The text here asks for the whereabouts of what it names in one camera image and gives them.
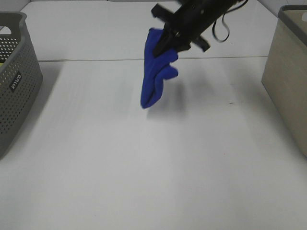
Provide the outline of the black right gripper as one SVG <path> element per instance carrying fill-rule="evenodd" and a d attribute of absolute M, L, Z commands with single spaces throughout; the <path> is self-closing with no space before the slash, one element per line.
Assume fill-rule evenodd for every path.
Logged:
<path fill-rule="evenodd" d="M 201 34 L 219 17 L 237 4 L 237 0 L 179 0 L 180 7 L 175 12 L 156 4 L 151 13 L 154 18 L 163 21 L 162 35 L 153 49 L 158 57 L 170 49 L 182 52 L 190 49 L 194 43 L 203 52 L 210 48 Z"/>

